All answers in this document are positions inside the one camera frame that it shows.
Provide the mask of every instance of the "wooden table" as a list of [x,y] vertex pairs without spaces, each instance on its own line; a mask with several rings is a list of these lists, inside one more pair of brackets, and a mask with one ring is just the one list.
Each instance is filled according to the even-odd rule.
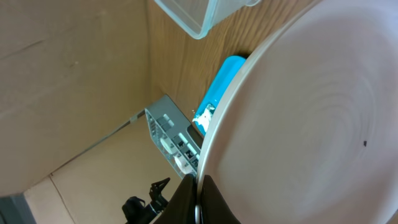
[[314,0],[262,0],[244,7],[195,40],[148,1],[152,99],[168,94],[192,120],[229,55],[249,55],[268,35]]

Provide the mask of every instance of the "blue tray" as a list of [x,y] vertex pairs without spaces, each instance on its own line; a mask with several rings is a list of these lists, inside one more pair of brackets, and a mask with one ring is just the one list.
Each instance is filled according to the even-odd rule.
[[[227,89],[228,85],[231,83],[232,79],[235,77],[239,69],[241,69],[245,61],[245,58],[236,55],[229,56],[224,61],[223,65],[216,75],[216,78],[213,80],[213,83],[210,85],[210,88],[207,91],[204,99],[200,103],[200,106],[195,113],[195,117],[199,114],[202,114],[209,103],[217,108],[218,103],[220,102],[220,99],[223,96],[225,90]],[[202,135],[205,135],[206,132],[203,129],[202,125],[199,125],[196,121],[194,123],[198,127]]]

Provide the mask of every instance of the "gray object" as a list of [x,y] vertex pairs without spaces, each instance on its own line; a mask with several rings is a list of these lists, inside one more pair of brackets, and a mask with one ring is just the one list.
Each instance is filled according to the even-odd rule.
[[167,95],[148,106],[145,114],[150,137],[177,174],[181,178],[185,176],[175,157],[182,162],[183,169],[192,170],[196,175],[203,138],[191,122]]

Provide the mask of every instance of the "clear plastic container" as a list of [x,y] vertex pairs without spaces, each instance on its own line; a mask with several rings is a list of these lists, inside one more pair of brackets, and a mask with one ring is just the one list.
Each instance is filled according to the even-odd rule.
[[191,37],[204,38],[217,23],[243,6],[260,0],[155,0]]

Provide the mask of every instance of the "beige wall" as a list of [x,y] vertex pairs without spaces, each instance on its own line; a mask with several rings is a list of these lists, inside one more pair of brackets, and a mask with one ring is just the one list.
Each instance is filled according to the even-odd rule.
[[145,0],[0,0],[0,196],[149,103]]
[[137,196],[149,203],[150,184],[167,177],[171,181],[162,195],[170,200],[181,179],[150,139],[142,117],[26,191],[25,197],[38,224],[125,223],[125,201]]

